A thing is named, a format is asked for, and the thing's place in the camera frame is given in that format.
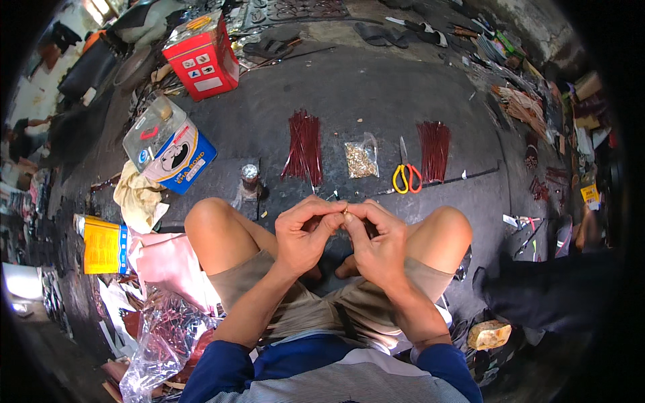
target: plastic bag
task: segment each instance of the plastic bag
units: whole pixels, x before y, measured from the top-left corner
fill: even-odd
[[[371,133],[364,134],[365,140],[362,143],[345,143],[350,178],[363,178],[369,175],[379,177],[379,165],[376,161],[379,151],[376,138]]]
[[[201,335],[215,318],[179,294],[151,287],[139,319],[139,348],[119,389],[124,403],[150,403],[151,392],[186,365]]]

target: person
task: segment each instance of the person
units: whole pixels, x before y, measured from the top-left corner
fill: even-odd
[[[433,304],[471,242],[459,210],[441,207],[406,226],[371,200],[309,196],[278,216],[274,236],[211,198],[192,208],[184,227],[227,316],[180,402],[482,401]],[[317,270],[339,229],[354,254],[336,276],[360,277],[318,297],[298,278]],[[414,365],[389,354],[401,331],[414,345]]]
[[[83,45],[83,52],[81,52],[81,54],[87,52],[87,49],[89,49],[96,41],[98,41],[101,37],[101,34],[105,34],[105,32],[106,30],[98,30],[96,32],[87,31],[87,34],[85,34],[85,44]]]
[[[53,117],[51,115],[46,119],[20,119],[15,123],[13,129],[5,125],[3,131],[3,149],[8,151],[8,153],[3,151],[3,158],[11,159],[16,164],[24,164],[37,168],[37,161],[31,161],[34,159],[32,155],[41,146],[47,144],[49,131],[45,128],[45,130],[30,132],[30,129],[36,128],[36,126],[47,125],[52,119]]]

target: yellow scissors handle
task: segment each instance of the yellow scissors handle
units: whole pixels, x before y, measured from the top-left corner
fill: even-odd
[[[392,185],[394,186],[394,190],[397,191],[397,193],[400,193],[404,195],[405,193],[408,193],[408,180],[405,178],[405,165],[399,165],[397,167],[397,170],[394,171],[394,175],[392,176]],[[399,189],[397,186],[397,177],[399,175],[399,172],[401,172],[401,179],[403,179],[403,190]]]

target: red cardboard box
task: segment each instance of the red cardboard box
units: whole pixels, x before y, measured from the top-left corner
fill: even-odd
[[[200,18],[175,28],[163,48],[194,101],[234,90],[240,71],[221,10]]]

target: dark floor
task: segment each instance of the dark floor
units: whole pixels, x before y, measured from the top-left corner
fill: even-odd
[[[370,6],[373,13],[419,20],[412,12],[392,12],[372,3],[375,4]],[[355,15],[356,10],[363,10],[363,4],[348,2],[348,8]],[[333,29],[327,32],[321,27]],[[268,214],[259,223],[268,230],[273,231],[278,214],[312,192],[310,185],[299,179],[279,179],[289,148],[287,120],[294,110],[305,108],[321,120],[324,183],[318,195],[325,198],[338,190],[340,197],[351,202],[373,197],[408,224],[423,219],[436,207],[446,204],[457,207],[473,226],[470,273],[478,266],[494,268],[502,240],[511,230],[502,222],[503,213],[554,217],[557,211],[547,208],[543,201],[534,201],[528,190],[533,177],[524,165],[524,135],[528,128],[517,121],[511,122],[517,127],[511,127],[510,131],[497,127],[485,106],[483,90],[489,89],[475,86],[468,79],[464,72],[467,67],[461,64],[458,50],[426,43],[411,44],[407,53],[400,49],[374,48],[357,35],[349,36],[355,35],[351,27],[349,22],[308,23],[304,29],[311,37],[309,40],[318,37],[334,42],[336,47],[244,74],[238,89],[217,97],[198,103],[189,97],[172,100],[188,112],[218,149],[218,160],[259,158],[261,177],[269,189],[269,197],[260,203],[258,210]],[[439,53],[444,53],[453,65],[437,57]],[[86,212],[85,199],[90,185],[121,171],[126,160],[121,138],[128,104],[129,95],[115,92],[106,125],[97,134],[100,138],[96,146],[64,184],[55,184],[50,215],[55,215],[61,206],[66,206],[63,219],[69,219],[73,212]],[[467,175],[498,166],[500,170],[427,188],[417,195],[395,193],[374,197],[378,191],[392,187],[392,173],[400,161],[399,136],[406,140],[410,162],[421,166],[415,123],[425,120],[442,121],[452,132],[447,179],[461,177],[464,170]],[[364,132],[378,139],[381,177],[349,179],[343,143],[362,140]],[[555,150],[542,142],[539,153],[542,177],[546,166],[564,166]],[[212,196],[232,201],[230,193],[224,195],[211,186],[214,180],[209,175],[201,175],[191,190],[190,197],[194,200],[184,199],[180,203],[188,206],[202,197]],[[119,208],[112,201],[113,191],[108,188],[97,192],[91,205],[105,219],[120,222]],[[181,219],[177,217],[166,217],[166,222],[162,219],[162,225],[174,226],[178,222]],[[526,239],[528,232],[520,235]],[[536,240],[537,253],[546,260],[546,231],[536,236]],[[319,293],[342,285],[329,273],[349,253],[346,236],[340,233],[332,239],[321,263],[330,281],[317,290]],[[532,259],[532,251],[521,259]],[[89,282],[96,278],[79,270],[80,267],[69,270],[63,279],[64,302],[75,340],[100,362],[111,357],[111,353],[97,325],[94,302],[87,295]],[[453,281],[446,297],[448,309],[455,318],[469,319],[484,307],[472,293],[470,276],[461,283]]]

